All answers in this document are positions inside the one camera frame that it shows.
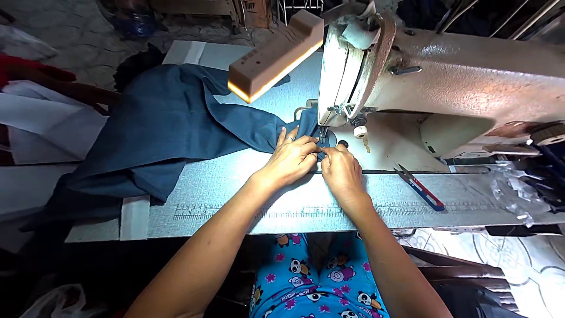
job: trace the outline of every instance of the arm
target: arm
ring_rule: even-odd
[[[137,297],[125,318],[201,317],[220,289],[259,208],[304,176],[320,151],[313,137],[283,129],[269,162],[180,248]]]
[[[372,274],[391,317],[444,317],[444,302],[396,242],[363,189],[357,159],[343,145],[322,149],[322,174],[342,209],[359,229]]]

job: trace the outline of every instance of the person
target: person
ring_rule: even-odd
[[[317,138],[294,140],[297,132],[298,127],[288,134],[282,130],[267,164],[186,241],[125,318],[202,317],[259,208],[303,177],[320,151],[326,154],[323,178],[358,232],[337,236],[319,273],[310,263],[304,234],[273,237],[267,262],[257,271],[250,317],[451,317],[375,211],[359,162],[341,144],[320,149]]]

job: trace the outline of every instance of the hand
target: hand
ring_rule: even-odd
[[[359,161],[342,144],[322,148],[322,151],[326,154],[321,161],[322,176],[345,212],[349,214],[358,209],[359,204],[368,204],[371,197],[363,188]]]
[[[259,177],[263,187],[277,191],[302,178],[316,164],[316,152],[321,151],[316,145],[318,137],[302,136],[294,140],[297,133],[298,126],[288,135],[286,129],[282,128],[275,152],[267,164],[254,174]]]

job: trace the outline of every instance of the clear plastic sheet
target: clear plastic sheet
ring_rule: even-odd
[[[551,206],[540,199],[535,188],[518,179],[527,174],[517,170],[512,162],[490,165],[489,168],[493,175],[490,187],[494,197],[527,227],[533,225],[534,218],[551,210]]]

